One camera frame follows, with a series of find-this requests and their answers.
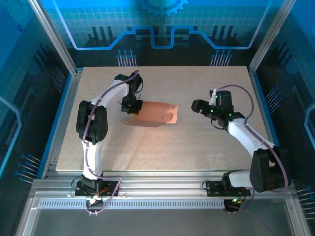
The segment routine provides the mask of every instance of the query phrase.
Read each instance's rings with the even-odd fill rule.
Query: wire
[[[93,108],[92,108],[92,110],[91,110],[91,113],[90,113],[90,116],[89,116],[89,119],[88,119],[88,122],[87,122],[87,126],[85,127],[82,140],[83,140],[83,142],[87,145],[87,148],[86,148],[86,150],[85,150],[84,161],[85,161],[85,164],[86,164],[86,166],[87,166],[89,172],[90,172],[91,175],[93,175],[94,177],[100,178],[100,179],[102,179],[102,180],[108,180],[108,179],[119,178],[118,183],[117,183],[117,185],[116,185],[116,187],[115,187],[115,189],[114,189],[112,195],[111,195],[110,198],[108,199],[107,203],[104,204],[104,207],[103,207],[102,209],[100,209],[98,212],[91,212],[91,211],[89,211],[89,208],[87,207],[87,208],[86,208],[86,211],[87,211],[89,214],[98,214],[98,213],[101,213],[102,211],[104,211],[104,210],[107,208],[107,206],[109,205],[110,201],[113,199],[113,197],[114,197],[115,193],[117,192],[117,190],[118,190],[118,188],[119,188],[119,185],[120,185],[120,183],[121,183],[121,181],[122,181],[122,177],[121,177],[121,176],[107,176],[107,177],[104,177],[104,176],[97,176],[96,174],[93,173],[93,171],[91,170],[91,168],[90,168],[90,166],[89,166],[89,163],[88,163],[89,142],[86,142],[85,138],[86,138],[86,136],[87,136],[88,129],[89,129],[90,124],[91,124],[92,116],[93,116],[93,114],[94,114],[94,112],[95,112],[97,106],[99,105],[99,103],[100,103],[101,100],[103,99],[103,97],[104,97],[109,91],[115,89],[116,87],[118,87],[118,86],[120,86],[120,85],[122,85],[122,84],[125,84],[125,83],[127,83],[127,82],[133,80],[138,74],[139,74],[139,70],[135,70],[135,71],[134,71],[134,75],[131,76],[129,79],[127,79],[127,80],[125,80],[125,81],[122,81],[122,82],[120,82],[120,83],[118,83],[118,84],[116,84],[116,85],[114,85],[114,86],[108,88],[108,89],[100,96],[100,98],[98,99],[98,101],[97,101],[97,102],[95,103],[95,105],[93,106]]]
[[[220,128],[220,127],[215,126],[212,122],[213,122],[213,119],[211,119],[211,125],[212,125],[214,128],[219,129],[219,130],[224,130],[223,128]]]
[[[252,189],[252,197],[251,197],[250,201],[247,203],[247,205],[246,205],[245,207],[241,208],[240,210],[243,210],[243,209],[245,209],[245,208],[248,208],[248,206],[249,206],[250,204],[252,204],[252,202],[254,201],[254,197],[255,197],[255,190]]]
[[[209,180],[205,180],[202,182],[201,187],[203,190],[207,190],[207,182],[209,182]]]
[[[287,189],[288,189],[288,182],[289,182],[289,181],[288,181],[288,178],[287,178],[287,175],[286,175],[286,171],[285,171],[285,169],[284,169],[284,166],[283,166],[283,164],[282,164],[280,158],[278,157],[278,155],[276,154],[276,152],[272,149],[272,147],[270,147],[269,144],[267,144],[259,135],[257,135],[257,134],[247,125],[247,120],[252,116],[252,114],[253,114],[253,112],[254,112],[254,101],[253,101],[253,98],[252,98],[250,92],[248,92],[247,89],[245,89],[244,87],[239,86],[239,85],[226,85],[226,86],[223,86],[223,87],[221,87],[221,88],[218,88],[217,91],[218,91],[218,90],[222,90],[222,89],[227,88],[227,87],[238,87],[238,88],[244,90],[244,91],[247,93],[247,95],[250,97],[250,99],[251,99],[251,104],[252,104],[252,109],[251,109],[251,112],[249,113],[249,115],[245,118],[244,126],[245,126],[245,128],[246,128],[255,138],[257,138],[262,144],[264,144],[264,145],[271,151],[271,153],[273,154],[273,156],[274,156],[275,159],[277,160],[277,163],[279,164],[279,167],[280,167],[280,169],[281,169],[281,171],[282,171],[282,175],[283,175],[283,177],[284,177],[284,189],[281,190],[281,191],[272,190],[272,192],[279,193],[279,194],[285,193],[285,192],[287,191]]]
[[[125,107],[122,103],[118,102],[123,108],[128,110],[128,107]]]
[[[72,185],[73,185],[73,183],[75,182],[75,180],[78,179],[78,178],[80,178],[80,177],[81,177],[81,176],[77,176],[77,177],[75,177],[75,178],[72,180],[72,182],[71,182],[71,187],[72,187],[72,188],[75,188],[75,187],[73,187]]]

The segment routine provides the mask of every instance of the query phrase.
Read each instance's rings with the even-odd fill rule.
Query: ventilation grille
[[[38,208],[82,209],[85,202],[84,199],[41,199]]]
[[[102,208],[98,204],[91,209]],[[42,199],[39,208],[63,208],[80,209],[86,207],[86,200],[83,199]],[[109,209],[223,209],[223,200],[112,200]]]

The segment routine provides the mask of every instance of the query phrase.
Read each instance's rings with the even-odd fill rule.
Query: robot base
[[[90,188],[89,186],[82,184],[82,181],[78,181],[75,189],[75,196],[91,197],[98,193],[100,197],[110,197],[118,184],[118,181],[102,181],[101,179],[97,181],[100,182],[96,185],[96,188]]]

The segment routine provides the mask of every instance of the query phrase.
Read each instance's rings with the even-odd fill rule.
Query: blue line graphic
[[[193,30],[193,26],[174,26],[171,30],[171,42],[169,46],[156,46],[155,45],[155,41],[154,41],[154,31],[153,28],[151,26],[132,26],[131,27],[131,31],[124,31],[122,32],[116,39],[115,41],[109,46],[109,47],[87,47],[87,48],[79,48],[76,43],[74,42],[74,39],[70,33],[70,30],[62,16],[62,14],[59,11],[59,8],[57,7],[57,4],[53,1],[53,4],[56,8],[56,11],[60,17],[60,20],[64,26],[64,29],[71,41],[72,46],[78,50],[78,51],[96,51],[96,50],[111,50],[121,39],[122,37],[124,37],[125,35],[133,35],[136,34],[136,30],[149,30],[150,31],[150,37],[151,37],[151,46],[153,49],[172,49],[174,47],[174,39],[175,39],[175,30],[177,29],[189,29],[189,34],[199,34],[200,36],[202,36],[214,49],[232,49],[232,50],[247,50],[249,49],[252,44],[254,43],[254,40],[256,39],[256,36],[259,32],[259,29],[261,28],[262,22],[264,21],[267,12],[269,11],[270,7],[271,7],[271,3],[273,0],[270,0],[261,19],[260,22],[257,26],[257,29],[255,31],[255,33],[253,34],[253,37],[249,43],[249,45],[247,47],[227,47],[227,46],[216,46],[209,38],[208,36],[200,30]]]
[[[1,176],[3,174],[3,171],[4,171],[4,168],[5,168],[6,164],[8,163],[8,160],[9,160],[10,154],[12,152],[12,149],[14,147],[14,144],[15,144],[15,142],[16,142],[16,140],[18,138],[18,135],[20,133],[20,130],[22,128],[22,121],[21,121],[20,112],[15,106],[11,105],[3,97],[0,97],[0,101],[3,102],[5,104],[5,106],[7,106],[11,111],[13,111],[15,113],[16,119],[18,121],[18,127],[15,130],[15,133],[14,133],[14,136],[13,136],[12,141],[10,143],[10,146],[8,148],[8,151],[6,152],[5,157],[3,159],[3,162],[2,162],[2,164],[0,166],[0,178],[1,178]]]
[[[310,118],[310,113],[311,113],[311,111],[314,110],[314,109],[315,109],[315,103],[312,104],[312,105],[306,110],[305,120],[304,120],[304,127],[305,127],[305,129],[306,129],[306,132],[307,132],[309,138],[310,138],[310,141],[311,141],[311,143],[312,143],[312,145],[313,145],[313,148],[315,149],[315,140],[314,140],[314,137],[313,137],[312,132],[311,132],[311,130],[310,130],[310,128],[309,128],[309,125],[308,125],[309,118]]]

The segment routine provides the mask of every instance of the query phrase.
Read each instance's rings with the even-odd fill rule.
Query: enclosure
[[[313,235],[314,12],[312,0],[0,1],[0,234]],[[177,122],[127,126],[119,104],[108,111],[102,170],[122,182],[89,217],[72,188],[84,166],[79,103],[135,70],[142,99],[177,105]],[[249,123],[287,149],[293,180],[236,216],[202,183],[252,159],[190,109],[228,84],[253,96]],[[247,95],[229,90],[247,115]]]

